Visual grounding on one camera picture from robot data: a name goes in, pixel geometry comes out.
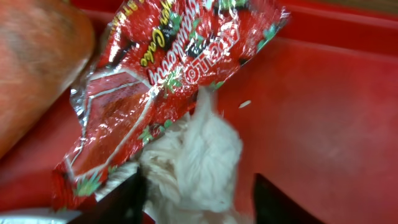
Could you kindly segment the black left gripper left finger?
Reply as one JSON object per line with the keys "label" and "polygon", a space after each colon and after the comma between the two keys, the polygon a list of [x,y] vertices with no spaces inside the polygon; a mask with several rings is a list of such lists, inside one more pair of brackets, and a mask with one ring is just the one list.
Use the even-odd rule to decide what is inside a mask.
{"label": "black left gripper left finger", "polygon": [[147,179],[139,168],[94,208],[68,224],[142,224],[146,199]]}

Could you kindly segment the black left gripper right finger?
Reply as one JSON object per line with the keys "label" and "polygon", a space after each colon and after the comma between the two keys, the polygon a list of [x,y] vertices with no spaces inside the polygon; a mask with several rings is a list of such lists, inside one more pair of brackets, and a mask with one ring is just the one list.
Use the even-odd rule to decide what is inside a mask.
{"label": "black left gripper right finger", "polygon": [[263,175],[255,175],[252,188],[257,224],[323,224]]}

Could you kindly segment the white tissue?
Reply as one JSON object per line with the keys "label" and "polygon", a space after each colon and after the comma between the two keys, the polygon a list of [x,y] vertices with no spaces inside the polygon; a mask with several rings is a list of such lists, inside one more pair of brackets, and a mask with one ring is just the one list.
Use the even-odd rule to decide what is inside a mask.
{"label": "white tissue", "polygon": [[155,141],[113,171],[95,191],[101,200],[142,169],[149,181],[146,211],[156,223],[239,224],[252,218],[234,209],[238,132],[214,109],[215,94],[201,87],[193,114],[185,114]]}

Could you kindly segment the red snack wrapper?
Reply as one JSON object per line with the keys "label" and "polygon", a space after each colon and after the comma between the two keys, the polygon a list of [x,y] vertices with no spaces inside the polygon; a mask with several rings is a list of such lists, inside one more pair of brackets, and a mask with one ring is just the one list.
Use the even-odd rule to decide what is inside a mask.
{"label": "red snack wrapper", "polygon": [[52,207],[76,209],[109,175],[219,88],[285,25],[276,1],[124,1],[72,86],[81,135],[52,172]]}

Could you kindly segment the orange carrot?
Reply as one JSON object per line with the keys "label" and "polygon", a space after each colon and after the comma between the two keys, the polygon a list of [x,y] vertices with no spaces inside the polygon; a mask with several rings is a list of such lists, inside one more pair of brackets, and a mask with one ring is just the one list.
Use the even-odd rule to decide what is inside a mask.
{"label": "orange carrot", "polygon": [[95,48],[90,19],[68,1],[1,0],[1,155],[86,67]]}

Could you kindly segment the light blue plate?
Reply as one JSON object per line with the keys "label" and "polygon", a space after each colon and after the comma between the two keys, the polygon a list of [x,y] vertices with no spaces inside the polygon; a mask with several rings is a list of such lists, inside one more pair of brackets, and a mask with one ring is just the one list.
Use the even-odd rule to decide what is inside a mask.
{"label": "light blue plate", "polygon": [[77,210],[52,211],[50,208],[27,208],[1,212],[1,224],[66,224],[81,215]]}

